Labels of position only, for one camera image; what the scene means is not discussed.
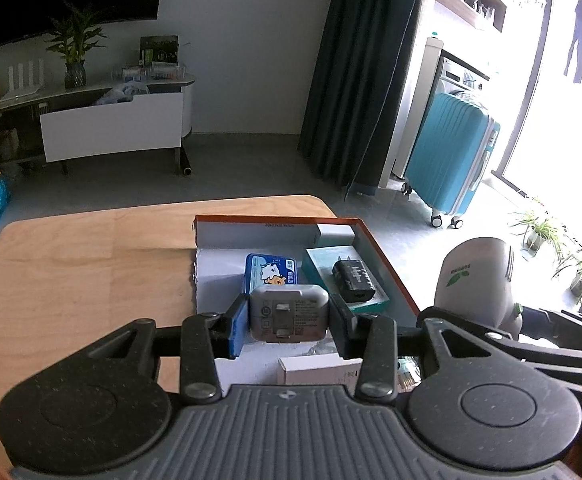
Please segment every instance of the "dark curtain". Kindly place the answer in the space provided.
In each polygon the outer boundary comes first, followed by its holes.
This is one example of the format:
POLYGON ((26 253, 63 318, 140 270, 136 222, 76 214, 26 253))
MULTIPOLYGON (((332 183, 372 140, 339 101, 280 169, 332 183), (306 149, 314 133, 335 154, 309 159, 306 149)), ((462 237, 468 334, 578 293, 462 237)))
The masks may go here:
POLYGON ((318 176, 339 186, 377 185, 420 1, 331 0, 299 143, 318 176))

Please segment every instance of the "blue suitcase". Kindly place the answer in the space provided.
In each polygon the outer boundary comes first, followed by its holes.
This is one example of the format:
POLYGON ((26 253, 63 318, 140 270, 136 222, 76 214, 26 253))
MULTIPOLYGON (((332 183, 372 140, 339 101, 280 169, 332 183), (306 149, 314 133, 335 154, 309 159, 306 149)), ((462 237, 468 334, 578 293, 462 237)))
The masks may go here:
POLYGON ((440 227, 442 216, 451 225, 471 203, 500 133, 500 124, 475 100, 471 92, 437 94, 431 104, 405 171, 403 191, 414 189, 433 209, 431 225, 440 227))

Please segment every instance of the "gray wall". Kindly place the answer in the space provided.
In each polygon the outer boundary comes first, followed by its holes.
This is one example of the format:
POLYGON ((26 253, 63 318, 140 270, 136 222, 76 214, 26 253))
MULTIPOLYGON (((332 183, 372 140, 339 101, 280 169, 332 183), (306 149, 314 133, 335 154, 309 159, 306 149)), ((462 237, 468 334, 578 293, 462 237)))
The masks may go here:
MULTIPOLYGON (((196 132, 299 133, 330 0, 160 0, 158 20, 105 26, 108 48, 87 54, 88 81, 136 64, 140 36, 178 34, 197 77, 196 132)), ((47 82, 62 85, 64 66, 44 52, 44 37, 0 47, 7 67, 43 57, 47 82)))

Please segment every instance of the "cartoon white bear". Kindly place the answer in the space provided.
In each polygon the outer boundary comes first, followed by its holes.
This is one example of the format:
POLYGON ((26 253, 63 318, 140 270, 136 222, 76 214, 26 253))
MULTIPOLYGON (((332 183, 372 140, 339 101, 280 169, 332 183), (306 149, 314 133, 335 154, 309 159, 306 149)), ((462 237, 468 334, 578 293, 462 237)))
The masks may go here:
POLYGON ((278 269, 276 264, 266 264, 261 267, 260 278, 264 283, 269 283, 270 285, 285 284, 287 279, 282 277, 280 269, 278 269))

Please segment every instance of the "wood grain surface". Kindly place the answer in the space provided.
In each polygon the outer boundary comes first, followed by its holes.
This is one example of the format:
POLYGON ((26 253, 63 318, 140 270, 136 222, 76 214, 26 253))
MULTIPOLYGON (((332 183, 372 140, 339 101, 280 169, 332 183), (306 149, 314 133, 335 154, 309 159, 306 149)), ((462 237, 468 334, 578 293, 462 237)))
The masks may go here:
MULTIPOLYGON (((194 313, 197 214, 332 217, 306 195, 142 206, 25 220, 0 235, 0 399, 15 384, 139 317, 194 313)), ((176 391, 177 362, 159 381, 176 391)), ((9 468, 0 443, 0 467, 9 468)))

